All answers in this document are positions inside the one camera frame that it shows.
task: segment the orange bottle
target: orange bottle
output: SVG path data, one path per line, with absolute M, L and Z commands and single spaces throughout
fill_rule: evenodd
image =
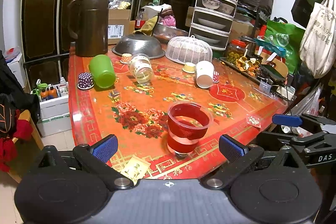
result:
M 53 98 L 57 98 L 57 90 L 54 89 L 53 86 L 51 86 L 51 87 L 49 88 L 49 92 L 48 92 L 48 94 L 49 94 L 49 96 L 52 96 Z
M 46 101 L 48 100 L 48 92 L 45 89 L 41 90 L 40 96 L 41 96 L 41 100 L 42 101 Z

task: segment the barcode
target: barcode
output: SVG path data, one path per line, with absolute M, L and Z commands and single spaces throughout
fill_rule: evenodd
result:
M 122 37 L 122 33 L 121 33 L 121 32 L 122 32 L 122 30 L 123 30 L 123 27 L 122 27 L 122 26 L 120 26 L 120 27 L 119 27 L 119 37 Z

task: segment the red cloth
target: red cloth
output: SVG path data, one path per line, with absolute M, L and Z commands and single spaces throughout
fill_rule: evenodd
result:
M 33 128 L 26 120 L 16 121 L 16 132 L 13 138 L 22 139 L 25 141 L 30 140 Z M 17 157 L 17 151 L 12 139 L 0 138 L 0 170 L 4 172 L 9 171 L 9 166 L 5 162 L 9 162 Z

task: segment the white foam box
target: white foam box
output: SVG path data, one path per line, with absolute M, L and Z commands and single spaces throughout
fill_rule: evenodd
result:
M 40 102 L 41 120 L 69 113 L 69 95 Z
M 43 137 L 71 129 L 70 113 L 39 120 L 37 123 Z
M 13 72 L 20 85 L 24 88 L 27 82 L 27 75 L 23 68 L 22 53 L 19 53 L 19 55 L 15 57 L 10 63 L 7 63 L 7 66 Z

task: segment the red tablecloth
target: red tablecloth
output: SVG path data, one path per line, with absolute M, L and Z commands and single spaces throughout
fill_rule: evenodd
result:
M 229 134 L 247 144 L 260 129 L 246 123 L 247 114 L 261 117 L 264 130 L 275 113 L 283 113 L 285 102 L 259 92 L 249 79 L 214 60 L 219 83 L 203 90 L 195 86 L 194 76 L 182 71 L 182 65 L 162 57 L 151 60 L 155 79 L 151 85 L 139 85 L 120 63 L 120 57 L 109 49 L 117 75 L 115 86 L 108 90 L 79 90 L 78 74 L 88 72 L 91 58 L 74 55 L 69 64 L 69 108 L 75 144 L 93 144 L 108 134 L 119 140 L 118 152 L 108 164 L 121 171 L 133 155 L 151 163 L 145 178 L 198 178 L 221 165 L 225 158 L 218 150 L 218 139 Z M 108 97 L 112 89 L 120 92 L 120 100 Z M 214 116 L 199 146 L 185 159 L 179 160 L 167 149 L 167 109 L 174 101 L 194 101 L 207 107 Z

